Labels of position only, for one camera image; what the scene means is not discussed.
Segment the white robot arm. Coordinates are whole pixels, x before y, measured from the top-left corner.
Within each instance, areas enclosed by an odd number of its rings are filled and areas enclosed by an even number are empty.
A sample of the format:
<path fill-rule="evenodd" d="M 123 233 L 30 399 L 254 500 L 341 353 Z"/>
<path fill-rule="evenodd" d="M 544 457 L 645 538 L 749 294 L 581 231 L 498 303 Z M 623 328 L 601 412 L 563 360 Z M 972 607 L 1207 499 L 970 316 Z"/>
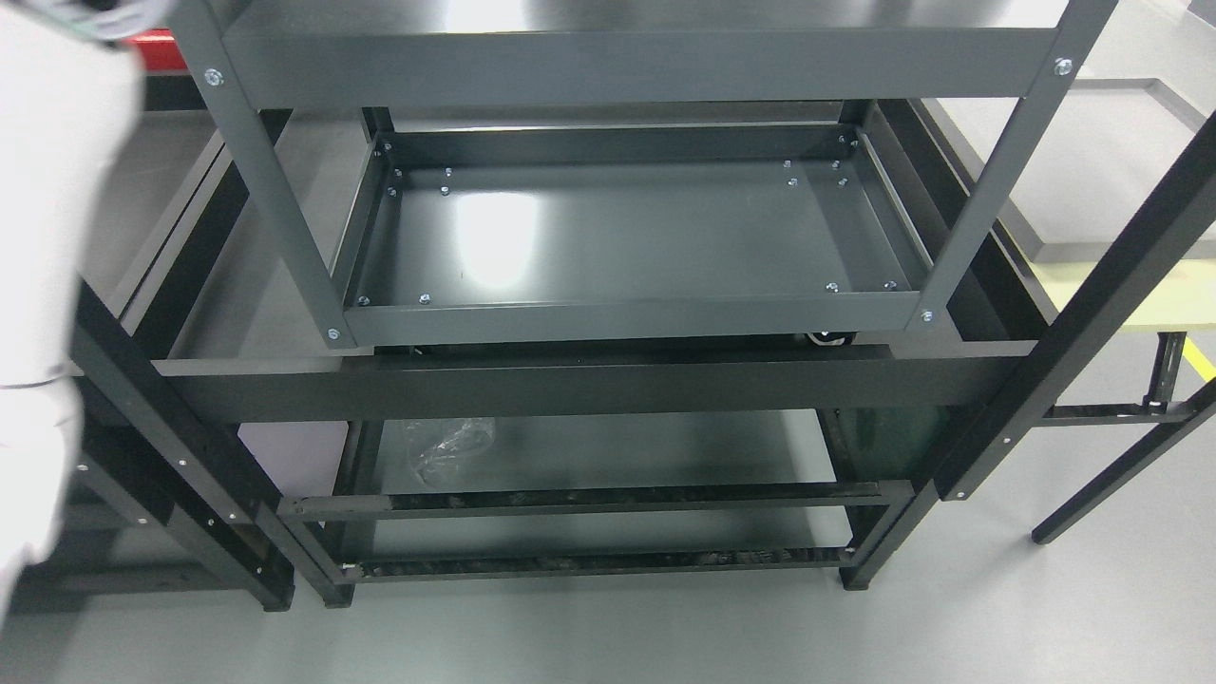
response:
<path fill-rule="evenodd" d="M 80 455 L 69 371 L 80 265 L 109 173 L 143 116 L 125 43 L 154 4 L 2 4 L 2 611 L 47 561 Z"/>

